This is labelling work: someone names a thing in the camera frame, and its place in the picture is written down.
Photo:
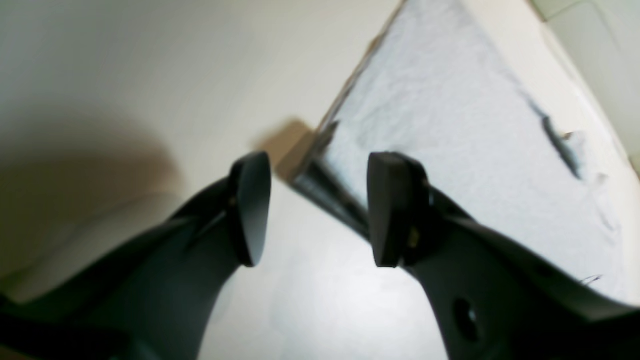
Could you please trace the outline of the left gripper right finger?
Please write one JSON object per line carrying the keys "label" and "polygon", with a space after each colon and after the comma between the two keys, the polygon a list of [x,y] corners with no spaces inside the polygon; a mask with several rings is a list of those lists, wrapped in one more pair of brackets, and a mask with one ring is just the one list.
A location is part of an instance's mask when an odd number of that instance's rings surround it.
{"label": "left gripper right finger", "polygon": [[420,162],[373,152],[369,238],[379,268],[420,283],[451,360],[637,360],[639,309],[478,223]]}

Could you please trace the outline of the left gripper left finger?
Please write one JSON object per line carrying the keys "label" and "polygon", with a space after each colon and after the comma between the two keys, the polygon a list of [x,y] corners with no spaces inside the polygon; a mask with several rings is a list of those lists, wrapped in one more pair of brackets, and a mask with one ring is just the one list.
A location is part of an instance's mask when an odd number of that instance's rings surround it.
{"label": "left gripper left finger", "polygon": [[196,360],[224,285],[265,250],[272,189],[266,152],[167,221],[25,304],[1,302],[1,346],[35,360]]}

